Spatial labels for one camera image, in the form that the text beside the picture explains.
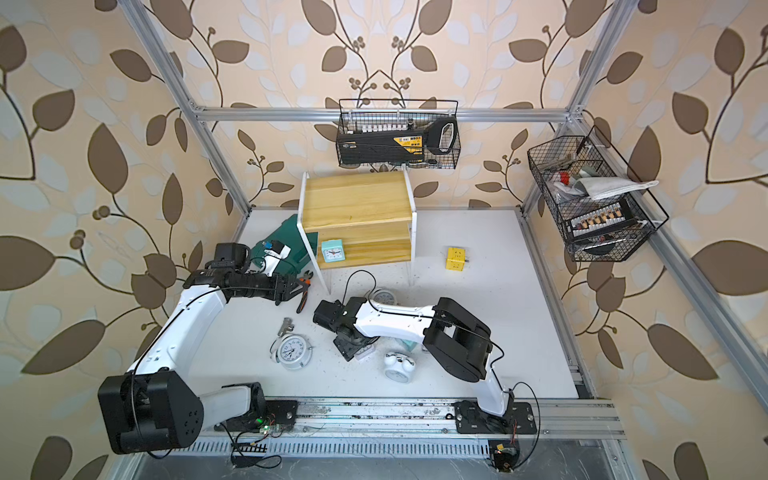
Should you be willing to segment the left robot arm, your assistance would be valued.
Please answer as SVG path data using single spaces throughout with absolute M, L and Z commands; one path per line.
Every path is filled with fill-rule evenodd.
M 247 246 L 220 243 L 213 260 L 185 280 L 173 315 L 128 371 L 104 380 L 98 390 L 109 444 L 126 455 L 170 452 L 191 446 L 216 425 L 242 429 L 291 424 L 298 404 L 268 401 L 258 382 L 195 392 L 186 382 L 209 328 L 233 298 L 263 298 L 280 305 L 305 296 L 310 283 L 295 273 L 278 273 L 289 249 L 283 246 L 257 269 Z

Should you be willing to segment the lilac square alarm clock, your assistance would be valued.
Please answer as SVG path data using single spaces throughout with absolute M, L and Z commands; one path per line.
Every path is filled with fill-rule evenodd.
M 363 362 L 367 360 L 369 357 L 372 357 L 376 352 L 376 345 L 375 344 L 369 344 L 358 350 L 354 354 L 354 359 L 358 362 Z

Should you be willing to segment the mint square alarm clock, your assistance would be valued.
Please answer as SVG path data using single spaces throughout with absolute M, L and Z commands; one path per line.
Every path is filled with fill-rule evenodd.
M 325 263 L 337 263 L 346 260 L 346 254 L 341 239 L 324 240 L 320 244 L 322 258 Z

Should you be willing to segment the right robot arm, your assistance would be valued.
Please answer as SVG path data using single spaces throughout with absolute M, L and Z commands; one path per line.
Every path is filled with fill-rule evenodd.
M 479 409 L 503 418 L 513 399 L 493 371 L 493 352 L 503 350 L 491 339 L 491 329 L 451 298 L 435 305 L 386 305 L 365 297 L 347 303 L 323 300 L 313 322 L 334 333 L 334 344 L 346 360 L 379 337 L 422 345 L 451 376 L 474 386 Z

